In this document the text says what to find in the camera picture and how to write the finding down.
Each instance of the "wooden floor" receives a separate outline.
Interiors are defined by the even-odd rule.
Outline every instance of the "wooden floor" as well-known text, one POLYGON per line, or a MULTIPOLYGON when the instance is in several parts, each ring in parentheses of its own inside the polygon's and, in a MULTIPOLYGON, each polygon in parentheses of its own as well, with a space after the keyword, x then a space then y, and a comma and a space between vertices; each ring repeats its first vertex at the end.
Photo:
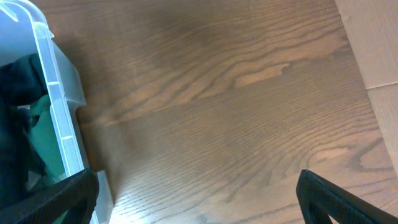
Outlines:
POLYGON ((35 0, 80 71, 112 223, 303 223, 310 168, 398 215, 333 0, 35 0))

